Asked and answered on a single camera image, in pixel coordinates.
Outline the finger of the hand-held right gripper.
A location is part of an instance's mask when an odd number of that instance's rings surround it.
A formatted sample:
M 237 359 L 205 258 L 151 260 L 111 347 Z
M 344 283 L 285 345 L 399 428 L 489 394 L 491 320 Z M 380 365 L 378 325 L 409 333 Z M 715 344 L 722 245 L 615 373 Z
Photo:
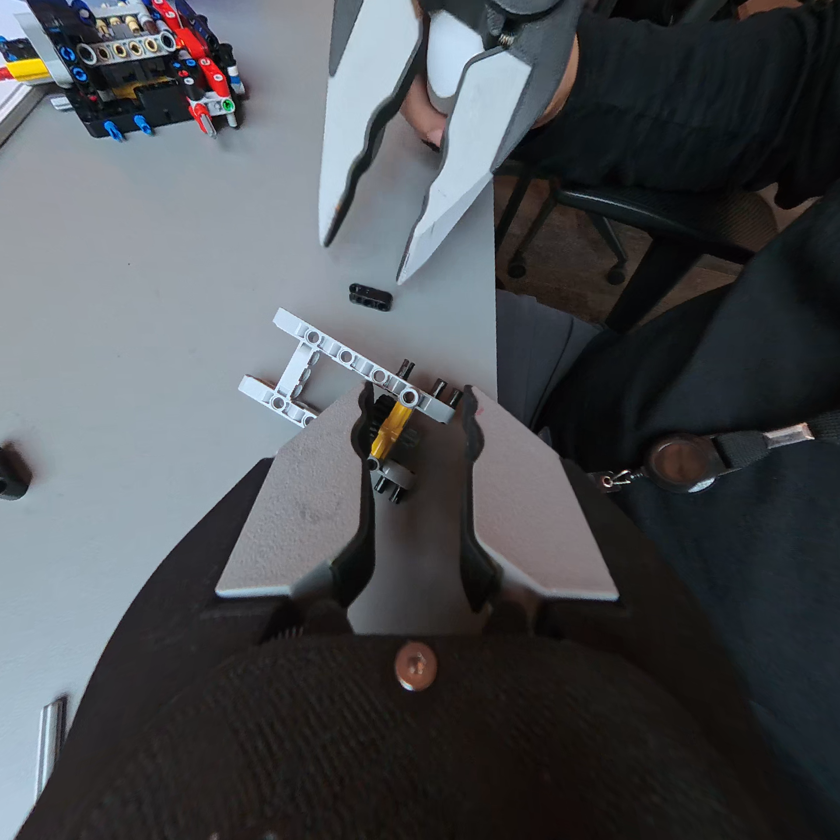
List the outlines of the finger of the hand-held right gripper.
M 336 1 L 318 194 L 318 231 L 329 247 L 371 166 L 385 126 L 413 78 L 424 34 L 412 1 Z
M 429 186 L 397 273 L 406 283 L 432 257 L 491 180 L 502 144 L 512 134 L 529 89 L 529 65 L 511 51 L 492 50 L 468 63 L 444 135 L 444 159 Z

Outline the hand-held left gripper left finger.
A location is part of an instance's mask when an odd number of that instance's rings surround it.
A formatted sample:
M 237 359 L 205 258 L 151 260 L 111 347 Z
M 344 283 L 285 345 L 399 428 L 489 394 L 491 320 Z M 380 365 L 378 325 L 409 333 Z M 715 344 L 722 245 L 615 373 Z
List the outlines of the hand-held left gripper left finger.
M 356 385 L 276 453 L 215 593 L 350 606 L 375 569 L 375 501 L 364 445 L 373 387 Z

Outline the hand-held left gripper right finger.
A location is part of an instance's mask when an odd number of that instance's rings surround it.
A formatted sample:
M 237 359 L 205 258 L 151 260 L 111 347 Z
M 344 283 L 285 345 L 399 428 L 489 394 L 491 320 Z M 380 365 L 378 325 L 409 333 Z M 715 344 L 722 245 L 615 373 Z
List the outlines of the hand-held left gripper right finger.
M 508 598 L 618 602 L 616 583 L 557 453 L 473 385 L 461 401 L 466 480 L 459 571 L 472 612 Z

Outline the grey lego frame assembly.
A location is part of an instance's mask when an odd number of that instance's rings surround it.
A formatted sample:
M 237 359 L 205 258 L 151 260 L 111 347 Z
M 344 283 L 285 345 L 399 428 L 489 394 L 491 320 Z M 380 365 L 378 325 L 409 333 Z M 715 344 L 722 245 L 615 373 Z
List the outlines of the grey lego frame assembly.
M 430 392 L 411 378 L 400 381 L 398 370 L 390 371 L 284 308 L 277 310 L 273 322 L 297 341 L 297 348 L 277 383 L 246 375 L 238 390 L 295 427 L 305 429 L 320 415 L 319 409 L 304 401 L 303 392 L 321 360 L 331 360 L 373 385 L 374 404 L 365 421 L 363 453 L 374 491 L 387 495 L 394 505 L 404 501 L 416 481 L 412 470 L 400 461 L 418 444 L 414 417 L 424 415 L 438 424 L 449 424 L 462 391 L 453 387 L 447 395 L 448 384 L 442 379 L 435 381 Z

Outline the person's right forearm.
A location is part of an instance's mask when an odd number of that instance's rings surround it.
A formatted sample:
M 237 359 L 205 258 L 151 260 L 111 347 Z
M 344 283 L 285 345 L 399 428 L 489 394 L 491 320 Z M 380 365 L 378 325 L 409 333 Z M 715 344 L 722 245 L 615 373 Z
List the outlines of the person's right forearm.
M 576 34 L 570 96 L 513 160 L 585 186 L 777 184 L 783 208 L 838 180 L 838 2 L 672 27 L 584 13 Z

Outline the partly built lego model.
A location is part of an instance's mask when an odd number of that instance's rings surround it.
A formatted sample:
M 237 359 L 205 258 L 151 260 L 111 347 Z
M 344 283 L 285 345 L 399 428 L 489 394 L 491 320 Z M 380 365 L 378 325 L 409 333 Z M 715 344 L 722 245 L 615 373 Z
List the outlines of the partly built lego model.
M 123 142 L 194 123 L 237 130 L 246 99 L 233 47 L 186 1 L 24 2 L 21 37 L 2 37 L 2 79 L 52 83 L 91 137 Z

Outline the person's right hand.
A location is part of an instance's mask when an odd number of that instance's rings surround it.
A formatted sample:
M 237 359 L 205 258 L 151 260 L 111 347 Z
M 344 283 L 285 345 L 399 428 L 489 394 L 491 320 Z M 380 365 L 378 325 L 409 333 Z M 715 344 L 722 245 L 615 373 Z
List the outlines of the person's right hand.
M 439 152 L 445 136 L 447 117 L 436 110 L 427 92 L 427 79 L 419 73 L 411 82 L 400 107 L 404 120 L 428 148 Z

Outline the black office chair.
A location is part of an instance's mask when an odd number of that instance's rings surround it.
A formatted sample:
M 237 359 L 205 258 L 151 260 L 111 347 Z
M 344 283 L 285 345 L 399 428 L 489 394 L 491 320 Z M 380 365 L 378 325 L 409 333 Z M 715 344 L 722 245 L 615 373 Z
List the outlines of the black office chair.
M 517 177 L 495 229 L 498 250 L 531 183 L 545 181 L 549 192 L 507 266 L 508 276 L 526 274 L 525 252 L 556 207 L 582 211 L 616 258 L 606 274 L 609 284 L 626 283 L 605 319 L 615 333 L 635 328 L 685 278 L 703 256 L 739 266 L 779 232 L 771 206 L 760 194 L 734 192 L 660 192 L 642 187 L 575 185 L 533 166 L 510 161 L 499 173 Z M 628 255 L 614 224 L 645 232 L 651 242 L 627 279 Z

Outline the person's dark clothing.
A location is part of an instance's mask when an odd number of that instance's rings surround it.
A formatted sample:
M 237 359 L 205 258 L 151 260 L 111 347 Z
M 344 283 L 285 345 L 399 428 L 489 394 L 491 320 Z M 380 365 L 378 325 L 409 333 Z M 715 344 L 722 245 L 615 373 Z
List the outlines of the person's dark clothing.
M 499 290 L 499 403 L 587 473 L 669 434 L 809 424 L 838 410 L 838 269 L 835 184 L 734 282 L 625 335 Z M 838 464 L 815 438 L 698 492 L 613 496 L 716 628 L 809 838 L 838 838 Z

